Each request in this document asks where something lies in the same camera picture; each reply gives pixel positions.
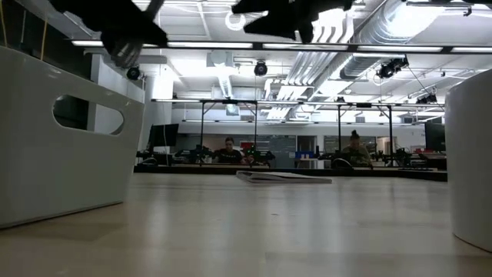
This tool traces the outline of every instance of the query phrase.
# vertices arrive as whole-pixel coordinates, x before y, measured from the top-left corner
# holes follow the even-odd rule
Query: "ceiling duct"
[[[314,42],[346,43],[354,34],[354,20],[351,14],[339,8],[320,13],[319,20],[313,22],[313,26]],[[330,52],[300,52],[285,79],[285,83],[297,86],[311,85],[326,69],[334,56],[335,54]],[[288,89],[290,89],[290,93],[287,93],[287,97],[282,98],[283,100],[298,100],[298,97],[305,92],[305,89],[301,91],[293,87]],[[307,97],[309,98],[312,93],[310,90]],[[278,115],[280,112],[275,111],[273,114]]]
[[[353,43],[360,44],[405,44],[425,30],[444,10],[441,7],[407,6],[401,0],[387,0],[367,24],[354,36]],[[332,79],[357,79],[380,61],[380,58],[355,57],[352,54],[339,54],[331,63],[343,67],[330,66],[336,71],[327,70],[317,81],[316,91],[324,97],[334,96],[353,82],[331,81]]]
[[[388,0],[360,32],[354,43],[360,44],[406,44],[425,30],[444,10],[441,7],[418,8],[407,6],[401,0]],[[379,58],[352,56],[340,71],[340,77],[361,77]]]
[[[232,85],[229,76],[236,70],[232,53],[218,50],[207,54],[207,67],[216,69],[219,85],[224,98],[232,98]]]

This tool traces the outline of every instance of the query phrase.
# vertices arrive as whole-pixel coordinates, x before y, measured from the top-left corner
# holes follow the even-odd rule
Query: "light fixture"
[[[387,54],[387,53],[354,53],[356,58],[405,58],[405,54]]]
[[[72,41],[74,46],[84,46],[84,47],[102,47],[101,41]]]
[[[341,105],[341,103],[334,102],[305,102],[305,105]]]
[[[201,123],[200,119],[183,119],[183,122]],[[215,120],[204,120],[203,122],[215,122]]]
[[[264,43],[263,49],[284,49],[284,50],[318,50],[318,51],[345,51],[346,45],[324,45],[324,44],[301,44],[301,43]]]
[[[388,63],[381,64],[381,68],[376,72],[376,75],[381,79],[391,78],[407,66],[409,66],[409,63],[406,56],[404,58],[394,58]]]
[[[427,104],[427,103],[437,103],[437,96],[434,93],[420,97],[417,99],[415,104]]]
[[[144,78],[144,73],[142,71],[140,71],[138,66],[134,66],[126,72],[126,78],[128,78],[132,81],[138,81],[138,80]]]
[[[358,51],[381,51],[381,52],[440,52],[442,47],[437,46],[411,46],[411,45],[361,45]]]
[[[78,40],[78,41],[71,41],[71,43],[74,46],[81,46],[81,47],[103,47],[102,42],[97,40],[80,40],[80,41]],[[157,48],[157,46],[144,44],[144,48]]]
[[[258,61],[254,67],[254,75],[257,77],[263,77],[267,74],[268,67],[264,61]]]
[[[172,103],[198,103],[197,99],[152,99],[153,102],[172,102]]]
[[[451,53],[463,52],[463,53],[492,53],[492,47],[454,47],[451,49]]]
[[[253,48],[252,43],[247,42],[168,42],[169,48]]]
[[[238,16],[239,20],[238,22],[231,22],[231,16],[232,16],[232,11],[229,11],[226,16],[225,16],[225,25],[232,31],[241,31],[246,24],[246,18],[244,15],[234,15]]]
[[[281,124],[279,121],[259,121],[257,123],[265,123],[265,124]]]
[[[297,101],[258,101],[258,104],[278,104],[278,105],[296,105],[302,102]]]
[[[248,120],[218,120],[220,123],[254,123],[249,122]]]
[[[285,122],[285,124],[314,124],[314,122],[299,122],[299,121],[293,121],[293,122]]]

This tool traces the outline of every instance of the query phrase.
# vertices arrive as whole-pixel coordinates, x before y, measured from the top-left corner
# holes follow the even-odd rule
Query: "cable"
[[[379,100],[381,101],[381,103],[383,102],[383,83],[382,82],[383,82],[383,80],[381,78],[379,78],[379,96],[380,96]]]
[[[5,42],[5,47],[8,47],[8,43],[7,43],[7,31],[6,31],[6,27],[5,27],[5,20],[4,20],[4,17],[3,17],[3,1],[0,0],[0,18],[2,20],[2,30],[3,30],[3,39],[4,39],[4,42]]]
[[[382,86],[382,85],[386,84],[386,83],[387,83],[387,82],[389,82],[389,81],[390,81],[390,79],[388,79],[386,82],[383,82],[383,81],[382,81],[382,79],[381,79],[381,78],[379,78],[379,84],[378,84],[378,83],[376,83],[376,75],[374,75],[374,76],[373,76],[373,78],[372,78],[372,82],[373,82],[375,85],[377,85],[377,86]]]
[[[167,146],[168,145],[168,140],[166,139],[166,125],[164,125],[164,144],[166,145],[164,147],[164,153],[166,154],[166,165],[168,167],[171,167],[169,165],[169,157],[168,157],[168,150],[166,149],[166,147],[169,147],[169,150],[171,150],[171,146]]]
[[[430,95],[431,93],[427,90],[427,88],[424,86],[424,84],[422,84],[422,82],[418,79],[418,77],[415,75],[414,71],[412,70],[412,68],[410,68],[410,66],[408,66],[408,70],[410,70],[410,72],[412,72],[412,75],[415,77],[415,79],[417,80],[417,82],[418,82],[419,84],[421,84],[421,86],[422,86],[422,88],[424,89],[424,91],[425,91],[428,95]],[[444,112],[446,111],[446,110],[444,109],[444,107],[443,107],[441,104],[439,104],[439,103],[437,103],[437,102],[436,102],[436,104],[437,104],[437,105],[439,106],[439,108],[440,108],[440,109],[442,109]]]

